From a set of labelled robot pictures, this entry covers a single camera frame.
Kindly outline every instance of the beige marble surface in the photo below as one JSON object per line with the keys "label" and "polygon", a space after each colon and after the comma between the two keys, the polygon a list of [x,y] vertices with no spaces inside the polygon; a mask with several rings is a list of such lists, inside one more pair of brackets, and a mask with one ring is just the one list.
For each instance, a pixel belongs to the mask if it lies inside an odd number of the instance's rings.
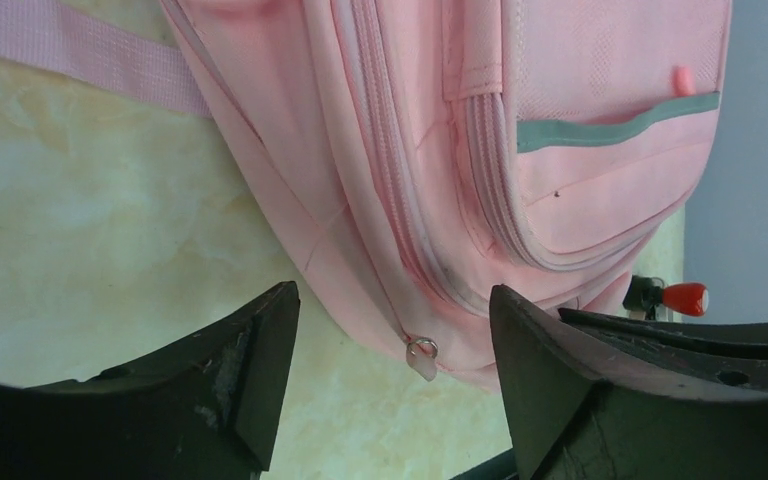
{"label": "beige marble surface", "polygon": [[[150,0],[70,0],[170,42]],[[681,278],[683,216],[639,271]],[[209,120],[0,61],[0,382],[86,379],[297,280],[267,479],[443,479],[509,448],[501,399],[349,340],[283,253]]]}

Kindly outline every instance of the pink backpack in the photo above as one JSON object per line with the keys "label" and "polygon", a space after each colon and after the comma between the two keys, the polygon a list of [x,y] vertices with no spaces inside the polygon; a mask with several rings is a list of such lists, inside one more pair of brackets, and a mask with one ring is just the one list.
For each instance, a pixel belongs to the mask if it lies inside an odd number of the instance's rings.
{"label": "pink backpack", "polygon": [[55,0],[0,0],[0,56],[209,108],[349,335],[496,390],[491,287],[615,313],[695,188],[732,2],[160,3],[180,51]]}

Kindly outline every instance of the front pocket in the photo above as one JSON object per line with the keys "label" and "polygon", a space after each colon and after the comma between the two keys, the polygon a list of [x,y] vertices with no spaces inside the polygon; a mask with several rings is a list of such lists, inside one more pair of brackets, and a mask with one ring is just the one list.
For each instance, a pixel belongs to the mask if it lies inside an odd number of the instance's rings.
{"label": "front pocket", "polygon": [[509,177],[516,239],[554,269],[592,264],[639,240],[695,188],[718,107],[712,93],[616,125],[518,123]]}

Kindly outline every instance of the backpack zipper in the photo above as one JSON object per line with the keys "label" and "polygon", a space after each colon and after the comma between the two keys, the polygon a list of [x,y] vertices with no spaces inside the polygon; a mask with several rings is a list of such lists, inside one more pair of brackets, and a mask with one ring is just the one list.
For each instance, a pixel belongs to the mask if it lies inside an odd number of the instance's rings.
{"label": "backpack zipper", "polygon": [[519,241],[511,208],[508,144],[501,96],[485,94],[466,101],[466,131],[472,177],[484,217],[512,260],[537,264]]}
{"label": "backpack zipper", "polygon": [[344,52],[349,63],[347,73],[355,87],[361,128],[371,144],[370,159],[377,167],[374,174],[379,180],[382,204],[388,211],[402,261],[417,279],[444,301],[486,316],[487,305],[473,304],[452,284],[428,240],[411,179],[377,3],[350,0],[353,25],[337,23],[341,38],[349,42]]}
{"label": "backpack zipper", "polygon": [[[196,32],[195,28],[193,28],[190,20],[187,18],[186,13],[184,12],[178,0],[160,0],[160,3],[161,3],[161,6],[166,11],[167,15],[169,16],[169,18],[171,19],[172,21],[171,23],[173,27],[176,28],[181,33],[184,40],[187,42],[187,44],[192,48],[193,52],[196,54],[196,57],[198,57],[199,61],[202,63],[202,65],[205,67],[208,73],[211,75],[213,80],[222,89],[228,101],[234,105],[237,112],[248,123],[248,119],[243,114],[242,109],[240,108],[239,103],[234,98],[234,95],[230,87],[228,87],[227,83],[225,83],[225,80],[220,74],[218,67],[216,66],[216,64],[213,62],[212,58],[208,54],[207,49],[204,46],[204,43],[199,38],[198,32]],[[350,38],[353,38],[354,40],[358,40],[358,38],[353,36],[350,36]],[[386,64],[385,64],[384,74],[386,78]],[[369,105],[369,102],[367,101],[366,103],[367,111],[369,110],[368,105]],[[389,143],[383,142],[383,143],[385,145],[391,145],[388,151],[393,151],[393,149],[395,148],[392,146],[394,142],[389,142]],[[391,324],[391,327],[393,328],[396,335],[405,344],[406,362],[412,369],[414,369],[427,381],[431,381],[434,379],[437,373],[437,368],[447,372],[451,371],[451,369],[446,368],[444,365],[441,365],[439,362],[436,361],[437,354],[439,352],[438,352],[437,344],[434,342],[434,340],[426,337],[412,336],[408,334],[398,319],[395,319],[395,324]]]}

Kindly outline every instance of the scuff mark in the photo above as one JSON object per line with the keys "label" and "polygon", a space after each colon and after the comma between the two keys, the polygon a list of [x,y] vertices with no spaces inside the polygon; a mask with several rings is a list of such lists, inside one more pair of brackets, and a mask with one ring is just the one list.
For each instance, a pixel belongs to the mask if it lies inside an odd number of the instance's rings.
{"label": "scuff mark", "polygon": [[213,394],[216,395],[216,400],[219,402],[223,422],[228,420],[231,413],[233,394],[237,390],[237,382],[240,378],[240,370],[243,368],[243,358],[250,334],[251,323],[237,336],[234,346],[228,346],[222,350],[219,371],[213,382]]}
{"label": "scuff mark", "polygon": [[569,452],[569,449],[566,446],[564,447],[564,459],[566,459],[567,463],[572,466],[573,470],[575,470],[575,478],[587,480],[587,471],[584,470],[584,465]]}
{"label": "scuff mark", "polygon": [[210,368],[210,366],[213,365],[213,359],[208,358],[206,362],[203,363],[196,363],[195,366],[202,371],[202,373],[207,372],[207,370]]}
{"label": "scuff mark", "polygon": [[11,234],[19,234],[19,235],[23,235],[23,236],[28,237],[28,238],[36,237],[36,235],[34,235],[34,234],[27,233],[27,232],[21,232],[21,231],[18,231],[18,230],[14,230],[14,229],[12,229],[10,227],[5,227],[4,225],[0,225],[0,231],[10,232]]}
{"label": "scuff mark", "polygon": [[593,413],[590,414],[590,420],[593,422],[593,428],[596,429],[596,433],[599,435],[599,452],[602,457],[608,462],[608,466],[611,468],[610,478],[617,478],[617,464],[614,462],[614,457],[611,456],[611,452],[608,451],[608,439],[605,438],[605,431],[602,430],[602,425],[599,424],[599,420]]}
{"label": "scuff mark", "polygon": [[219,417],[216,415],[216,412],[202,405],[196,405],[194,410],[197,414],[204,417],[205,423],[211,430],[219,430]]}
{"label": "scuff mark", "polygon": [[184,436],[181,435],[178,437],[178,445],[175,446],[175,455],[172,455],[172,458],[177,458],[178,455],[181,454],[181,452],[184,451]]}

